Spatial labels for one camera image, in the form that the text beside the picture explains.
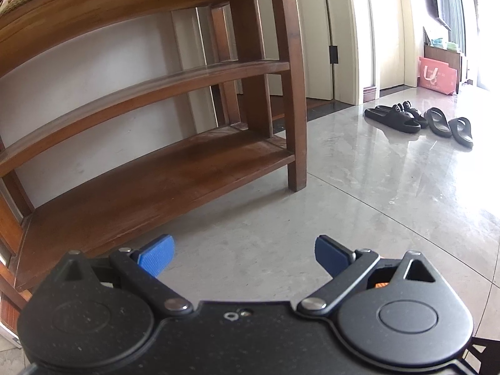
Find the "blue pad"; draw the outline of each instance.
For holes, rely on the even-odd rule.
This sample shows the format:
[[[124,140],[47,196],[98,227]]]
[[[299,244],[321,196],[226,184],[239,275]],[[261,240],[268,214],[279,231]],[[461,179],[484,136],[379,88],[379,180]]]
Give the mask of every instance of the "blue pad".
[[[346,269],[350,264],[348,249],[341,249],[341,245],[333,241],[326,235],[316,238],[314,245],[314,255],[316,261],[327,271],[332,278]]]
[[[172,262],[176,246],[171,235],[162,235],[137,251],[133,259],[151,276],[157,277]]]

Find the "white bag handle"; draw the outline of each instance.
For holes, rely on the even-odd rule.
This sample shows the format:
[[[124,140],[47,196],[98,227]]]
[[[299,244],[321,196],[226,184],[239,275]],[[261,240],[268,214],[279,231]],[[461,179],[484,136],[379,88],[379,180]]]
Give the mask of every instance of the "white bag handle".
[[[436,77],[437,74],[438,74],[438,68],[435,67],[434,68],[434,72],[432,72],[432,76],[431,77],[427,77],[427,65],[425,65],[423,67],[423,78],[425,80],[430,81],[431,84],[436,84],[436,82],[438,81],[438,78]]]

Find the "pink shopping bag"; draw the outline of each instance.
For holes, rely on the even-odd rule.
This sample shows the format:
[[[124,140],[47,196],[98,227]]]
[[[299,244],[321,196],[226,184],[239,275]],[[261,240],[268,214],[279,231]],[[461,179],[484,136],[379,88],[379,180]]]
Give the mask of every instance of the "pink shopping bag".
[[[457,70],[451,69],[446,62],[421,57],[419,86],[453,94],[457,87]]]

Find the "wooden shelf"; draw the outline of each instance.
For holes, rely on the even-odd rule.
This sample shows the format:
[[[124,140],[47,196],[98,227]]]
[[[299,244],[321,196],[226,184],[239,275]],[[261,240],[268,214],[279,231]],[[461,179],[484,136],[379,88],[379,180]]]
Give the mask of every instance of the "wooden shelf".
[[[32,0],[0,18],[0,77],[34,56],[109,24],[228,0]]]
[[[225,126],[98,176],[40,206],[27,227],[16,289],[33,286],[69,249],[95,256],[292,163],[286,141]]]
[[[8,146],[0,153],[0,177],[65,139],[113,117],[202,87],[288,69],[288,62],[278,60],[228,61],[119,90],[54,119]]]

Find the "black slide sandal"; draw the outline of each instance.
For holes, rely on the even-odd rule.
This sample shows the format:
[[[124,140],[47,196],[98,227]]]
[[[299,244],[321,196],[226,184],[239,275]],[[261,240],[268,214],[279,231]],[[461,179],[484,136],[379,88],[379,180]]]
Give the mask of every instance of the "black slide sandal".
[[[471,122],[466,117],[458,117],[449,121],[449,128],[452,130],[453,138],[457,143],[472,148]]]
[[[418,111],[416,108],[412,107],[411,103],[409,101],[405,101],[403,104],[398,104],[399,108],[401,110],[406,111],[407,113],[410,113],[415,121],[420,124],[422,128],[427,128],[429,126],[428,121],[422,117],[420,111]],[[384,111],[391,111],[393,108],[386,106],[386,105],[378,105],[375,108],[379,108]]]
[[[437,107],[432,107],[423,114],[429,123],[429,128],[431,131],[444,138],[450,138],[452,136],[452,130],[449,128],[448,121],[446,121],[446,116]]]
[[[420,131],[420,124],[415,121],[411,114],[401,110],[397,104],[392,106],[391,111],[381,110],[379,108],[367,108],[364,116],[383,125],[394,128],[402,133],[415,134]]]

